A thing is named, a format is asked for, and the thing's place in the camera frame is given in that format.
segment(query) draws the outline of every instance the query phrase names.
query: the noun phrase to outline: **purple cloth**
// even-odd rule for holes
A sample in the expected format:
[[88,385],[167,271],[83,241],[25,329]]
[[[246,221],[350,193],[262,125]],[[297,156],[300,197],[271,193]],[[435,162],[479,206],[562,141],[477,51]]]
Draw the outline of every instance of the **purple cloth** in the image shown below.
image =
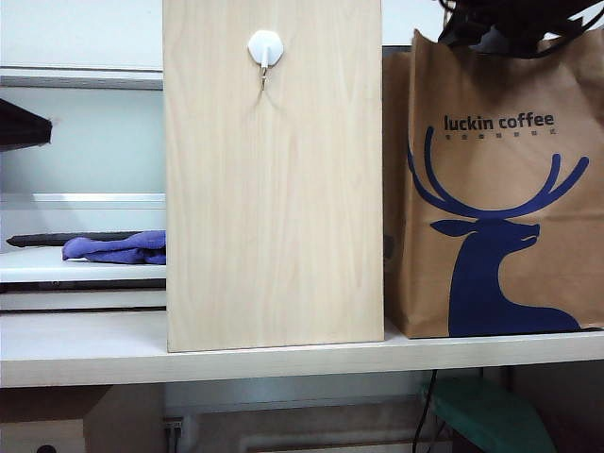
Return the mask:
[[121,241],[73,238],[63,246],[63,260],[69,258],[121,264],[165,264],[166,232],[144,231]]

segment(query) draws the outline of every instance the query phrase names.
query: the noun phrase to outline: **green object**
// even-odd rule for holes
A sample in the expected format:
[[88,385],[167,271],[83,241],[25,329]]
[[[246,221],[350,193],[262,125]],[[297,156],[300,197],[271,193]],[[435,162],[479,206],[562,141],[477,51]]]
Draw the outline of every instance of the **green object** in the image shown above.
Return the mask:
[[439,417],[487,453],[556,453],[537,411],[488,380],[439,379],[431,402]]

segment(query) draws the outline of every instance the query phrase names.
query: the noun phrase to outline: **deer antler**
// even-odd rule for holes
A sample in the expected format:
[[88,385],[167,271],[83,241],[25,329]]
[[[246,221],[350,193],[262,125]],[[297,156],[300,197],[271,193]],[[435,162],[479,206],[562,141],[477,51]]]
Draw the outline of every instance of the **deer antler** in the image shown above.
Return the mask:
[[570,173],[570,175],[556,189],[552,190],[554,184],[556,183],[556,179],[558,179],[561,164],[560,154],[554,154],[552,156],[549,175],[545,180],[544,186],[529,201],[517,206],[516,208],[510,208],[506,210],[480,210],[478,208],[468,206],[453,197],[450,193],[445,190],[445,188],[442,186],[442,184],[439,182],[438,178],[434,174],[431,156],[433,134],[434,128],[429,127],[426,130],[426,138],[424,140],[424,160],[428,180],[434,191],[438,195],[440,195],[441,198],[430,193],[422,185],[422,182],[419,176],[417,175],[417,172],[415,171],[415,166],[413,163],[413,154],[408,148],[407,156],[409,168],[413,176],[413,184],[415,185],[415,188],[417,189],[417,192],[419,192],[420,196],[426,201],[428,201],[431,205],[434,205],[435,207],[441,210],[446,210],[447,212],[462,215],[464,217],[471,217],[475,219],[508,219],[512,217],[519,217],[521,215],[534,212],[536,210],[540,210],[541,208],[544,208],[545,206],[553,203],[558,198],[567,193],[579,180],[579,178],[587,168],[587,165],[589,165],[589,159],[587,157],[582,157],[573,169],[573,171]]

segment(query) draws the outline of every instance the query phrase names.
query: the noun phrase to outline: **shelf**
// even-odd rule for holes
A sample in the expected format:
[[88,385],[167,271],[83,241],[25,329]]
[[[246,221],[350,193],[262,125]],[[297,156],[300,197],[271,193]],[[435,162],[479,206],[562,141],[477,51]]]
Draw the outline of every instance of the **shelf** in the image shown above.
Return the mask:
[[96,88],[113,90],[161,90],[163,72],[152,70],[0,68],[4,87]]
[[61,247],[26,247],[0,258],[2,283],[166,278],[166,266],[63,261]]
[[166,306],[163,289],[28,291],[0,293],[0,310],[99,310]]
[[604,359],[604,331],[166,352],[165,311],[0,317],[0,385],[123,384]]

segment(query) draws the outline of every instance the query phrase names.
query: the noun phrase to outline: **adhesive wall hook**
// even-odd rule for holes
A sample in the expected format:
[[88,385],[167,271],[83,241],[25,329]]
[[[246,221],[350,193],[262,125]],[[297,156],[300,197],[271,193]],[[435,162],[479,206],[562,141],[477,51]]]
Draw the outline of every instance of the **adhesive wall hook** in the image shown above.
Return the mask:
[[277,64],[283,55],[283,42],[277,33],[258,30],[247,44],[252,59],[260,65],[260,88],[264,91],[268,68]]

